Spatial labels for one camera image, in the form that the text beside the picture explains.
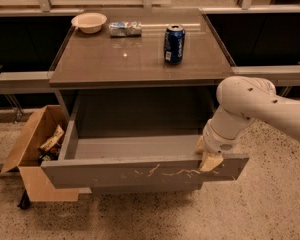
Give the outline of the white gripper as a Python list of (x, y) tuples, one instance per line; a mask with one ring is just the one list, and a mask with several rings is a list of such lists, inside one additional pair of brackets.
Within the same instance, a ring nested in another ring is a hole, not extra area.
[(204, 126), (202, 136), (198, 139), (195, 153), (202, 154), (204, 147), (208, 151), (202, 155), (199, 170), (201, 172), (209, 172), (223, 162), (224, 158), (221, 154), (231, 152), (237, 144), (237, 139), (229, 127), (215, 123), (213, 119), (209, 119)]

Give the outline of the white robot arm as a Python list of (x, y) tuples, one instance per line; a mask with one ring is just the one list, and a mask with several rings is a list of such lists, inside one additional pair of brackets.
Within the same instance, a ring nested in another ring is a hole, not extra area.
[(196, 153), (202, 154), (200, 172), (219, 166), (232, 153), (240, 132), (255, 119), (300, 142), (300, 101), (278, 96), (271, 81), (228, 77), (218, 85), (216, 97), (219, 106), (196, 146)]

